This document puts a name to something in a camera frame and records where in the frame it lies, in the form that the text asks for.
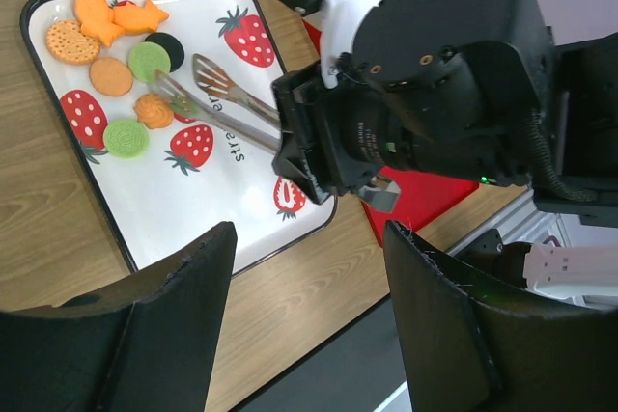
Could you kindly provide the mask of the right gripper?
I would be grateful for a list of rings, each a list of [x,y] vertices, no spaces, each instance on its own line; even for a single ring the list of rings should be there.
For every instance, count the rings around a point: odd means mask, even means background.
[[[281,123],[275,174],[316,205],[348,193],[367,205],[398,202],[402,188],[380,170],[409,168],[410,147],[383,95],[358,79],[328,89],[317,63],[284,74],[271,89]]]

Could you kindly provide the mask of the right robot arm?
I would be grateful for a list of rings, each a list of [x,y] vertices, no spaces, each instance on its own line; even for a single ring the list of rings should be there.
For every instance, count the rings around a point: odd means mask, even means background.
[[[317,204],[396,204],[389,167],[530,186],[537,208],[617,223],[617,39],[556,45],[537,0],[282,0],[320,59],[272,85],[272,167]]]

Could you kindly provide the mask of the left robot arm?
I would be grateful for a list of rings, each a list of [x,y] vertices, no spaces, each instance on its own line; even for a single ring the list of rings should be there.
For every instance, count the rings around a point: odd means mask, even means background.
[[[223,222],[52,307],[1,315],[5,411],[201,411],[236,254]],[[452,257],[390,221],[383,253],[415,411],[613,411],[613,247],[513,243]]]

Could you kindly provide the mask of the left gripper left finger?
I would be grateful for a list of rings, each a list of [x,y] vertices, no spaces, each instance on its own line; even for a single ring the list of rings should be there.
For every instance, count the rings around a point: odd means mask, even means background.
[[[5,411],[201,411],[237,247],[222,222],[66,303],[1,315]]]

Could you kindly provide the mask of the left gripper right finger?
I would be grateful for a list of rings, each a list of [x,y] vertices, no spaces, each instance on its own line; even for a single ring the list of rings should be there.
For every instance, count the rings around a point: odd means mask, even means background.
[[[617,314],[548,299],[399,222],[383,253],[416,411],[613,411]]]

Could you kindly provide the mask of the metal serving tongs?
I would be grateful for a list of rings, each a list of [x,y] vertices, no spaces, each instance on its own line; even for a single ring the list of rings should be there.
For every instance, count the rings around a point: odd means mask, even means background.
[[[187,88],[170,73],[157,71],[150,88],[182,115],[229,130],[243,141],[271,154],[271,166],[281,142],[281,123],[274,101],[265,101],[250,90],[246,80],[230,75],[211,58],[195,53],[191,57],[193,86]],[[391,212],[395,205],[368,205]]]

